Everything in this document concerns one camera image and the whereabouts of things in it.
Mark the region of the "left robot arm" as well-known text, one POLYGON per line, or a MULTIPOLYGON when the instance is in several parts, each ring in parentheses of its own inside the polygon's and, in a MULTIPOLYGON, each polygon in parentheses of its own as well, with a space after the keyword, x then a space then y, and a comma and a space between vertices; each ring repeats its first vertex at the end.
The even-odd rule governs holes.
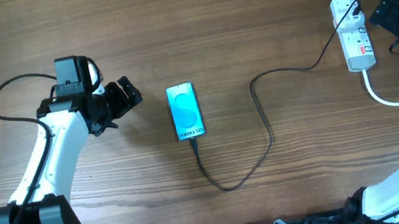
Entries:
POLYGON ((80 150, 142 101, 125 76, 101 85, 100 68, 86 56, 57 58, 54 66, 57 82, 32 119, 39 128, 32 156, 8 204, 0 206, 0 224, 82 224, 70 206, 80 150))

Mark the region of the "teal screen Galaxy smartphone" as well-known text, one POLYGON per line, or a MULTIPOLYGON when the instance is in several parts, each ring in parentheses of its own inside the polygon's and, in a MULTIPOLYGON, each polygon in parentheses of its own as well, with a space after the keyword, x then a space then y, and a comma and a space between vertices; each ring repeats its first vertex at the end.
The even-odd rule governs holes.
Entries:
POLYGON ((195 87, 191 82, 171 86, 165 90, 165 94, 179 141, 190 140, 206 133, 195 87))

